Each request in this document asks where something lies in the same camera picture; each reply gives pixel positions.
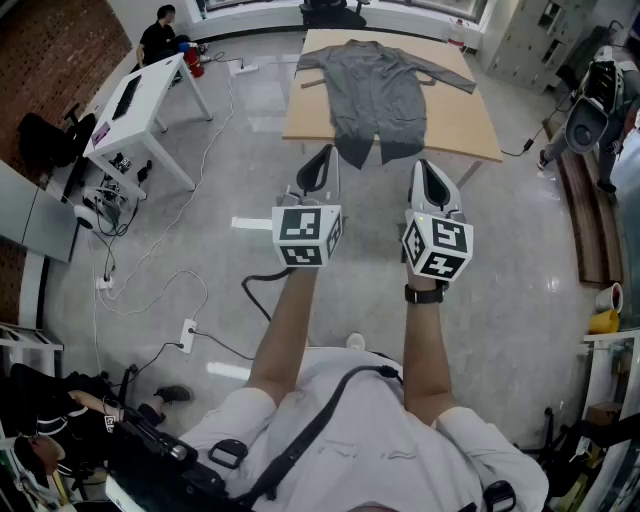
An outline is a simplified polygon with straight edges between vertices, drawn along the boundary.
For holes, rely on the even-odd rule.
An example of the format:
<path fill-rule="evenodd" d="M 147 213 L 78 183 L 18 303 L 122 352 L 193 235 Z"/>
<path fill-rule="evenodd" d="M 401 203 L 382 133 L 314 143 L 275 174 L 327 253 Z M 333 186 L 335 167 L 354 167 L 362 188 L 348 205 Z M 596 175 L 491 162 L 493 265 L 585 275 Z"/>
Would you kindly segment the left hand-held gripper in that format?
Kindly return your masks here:
<path fill-rule="evenodd" d="M 272 240 L 287 268 L 325 267 L 344 234 L 339 159 L 326 144 L 298 171 L 301 191 L 288 185 L 272 208 Z"/>

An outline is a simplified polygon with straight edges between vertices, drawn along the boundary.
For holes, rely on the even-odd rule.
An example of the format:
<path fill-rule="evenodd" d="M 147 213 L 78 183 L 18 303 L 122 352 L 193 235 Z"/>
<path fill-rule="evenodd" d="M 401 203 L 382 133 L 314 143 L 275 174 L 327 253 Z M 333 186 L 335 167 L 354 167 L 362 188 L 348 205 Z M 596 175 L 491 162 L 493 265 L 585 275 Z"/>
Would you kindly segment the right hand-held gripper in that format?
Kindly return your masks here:
<path fill-rule="evenodd" d="M 465 222 L 463 211 L 455 203 L 456 188 L 437 166 L 427 165 L 425 192 L 425 160 L 413 167 L 409 202 L 405 211 L 406 229 L 401 243 L 411 270 L 417 276 L 438 281 L 455 281 L 473 256 L 473 226 Z M 445 209 L 422 211 L 429 202 Z"/>

